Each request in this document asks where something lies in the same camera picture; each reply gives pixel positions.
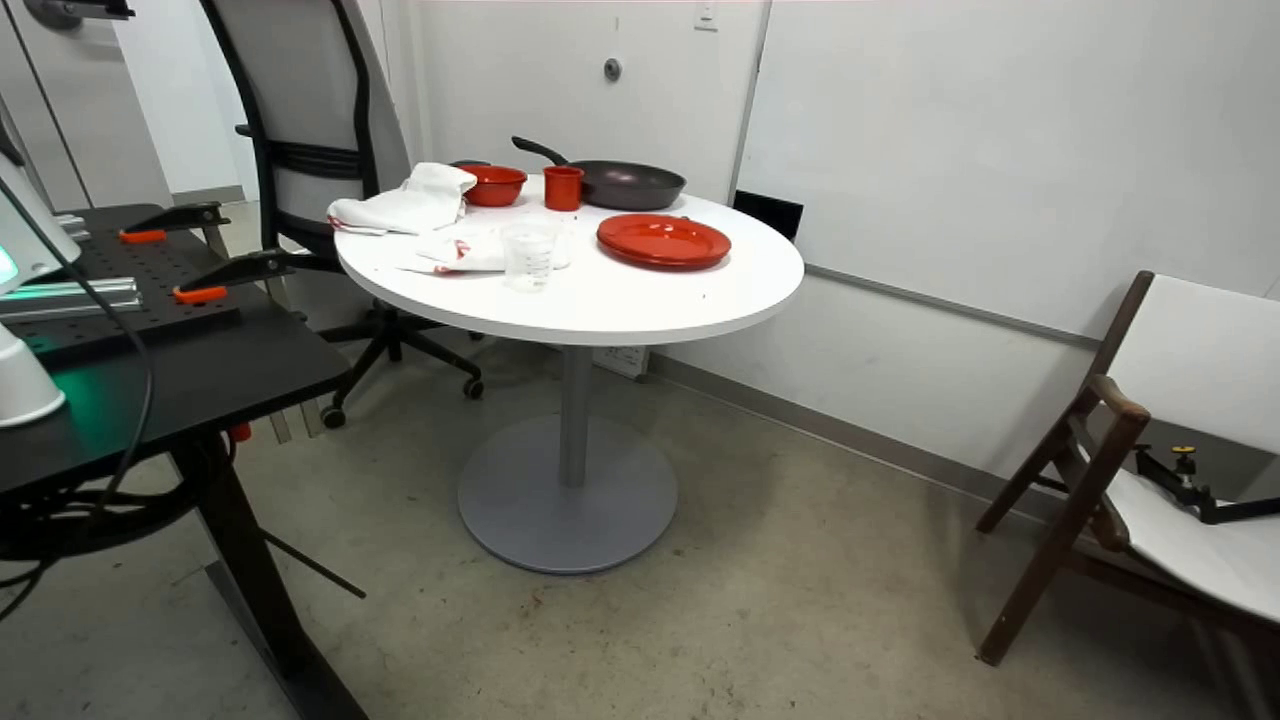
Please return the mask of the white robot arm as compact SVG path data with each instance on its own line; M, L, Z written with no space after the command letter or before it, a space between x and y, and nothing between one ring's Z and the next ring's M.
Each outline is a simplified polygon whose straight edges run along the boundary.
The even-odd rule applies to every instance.
M0 427L34 423L64 406L64 392L11 319L38 319L57 307L42 280L64 273L79 243L33 186L24 158L0 144Z

